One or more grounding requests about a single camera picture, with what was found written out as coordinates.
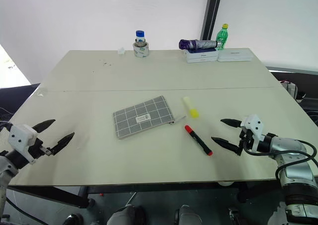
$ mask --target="red marker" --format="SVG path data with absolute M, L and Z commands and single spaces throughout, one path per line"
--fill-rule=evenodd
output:
M 199 138 L 199 136 L 189 127 L 188 125 L 185 125 L 184 127 L 186 131 L 190 134 L 190 136 L 193 137 L 193 139 L 196 140 L 196 142 L 203 148 L 205 154 L 211 156 L 213 152 L 207 147 L 207 145 Z

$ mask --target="white wall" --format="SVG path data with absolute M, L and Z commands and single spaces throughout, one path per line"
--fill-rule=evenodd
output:
M 207 0 L 0 0 L 0 44 L 31 83 L 69 50 L 132 50 L 136 30 L 150 49 L 200 38 Z
M 212 39 L 249 47 L 266 66 L 318 71 L 318 0 L 221 0 Z

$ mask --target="yellow highlighter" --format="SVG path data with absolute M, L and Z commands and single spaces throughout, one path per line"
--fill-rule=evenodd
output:
M 190 113 L 191 117 L 198 118 L 199 117 L 199 113 L 198 113 L 197 109 L 194 108 L 190 98 L 189 97 L 184 97 L 182 100 L 183 100 L 184 105 L 186 106 L 186 108 L 189 110 L 189 113 Z

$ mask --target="white container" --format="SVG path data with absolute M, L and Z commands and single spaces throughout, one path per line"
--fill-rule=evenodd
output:
M 253 54 L 249 49 L 224 49 L 219 50 L 220 62 L 231 62 L 231 61 L 251 61 Z

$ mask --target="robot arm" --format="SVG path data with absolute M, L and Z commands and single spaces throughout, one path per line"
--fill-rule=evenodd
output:
M 290 223 L 318 223 L 318 186 L 307 161 L 314 159 L 317 150 L 307 142 L 290 138 L 281 138 L 275 134 L 262 134 L 263 123 L 257 115 L 250 115 L 243 121 L 222 119 L 232 127 L 240 127 L 239 146 L 230 144 L 221 138 L 212 139 L 222 147 L 240 155 L 242 150 L 251 155 L 267 155 L 277 161 L 276 178 L 280 181 L 284 196 L 287 220 Z M 307 154 L 303 145 L 307 144 L 314 150 Z
M 10 133 L 8 142 L 13 150 L 0 152 L 0 218 L 4 210 L 6 200 L 6 188 L 11 179 L 18 174 L 18 170 L 27 164 L 34 164 L 36 159 L 43 155 L 56 155 L 73 138 L 71 133 L 58 141 L 53 148 L 45 148 L 43 142 L 37 138 L 38 133 L 47 129 L 54 119 L 47 120 L 35 125 L 33 128 L 28 125 L 13 125 L 11 123 L 0 123 L 0 131 L 6 128 Z

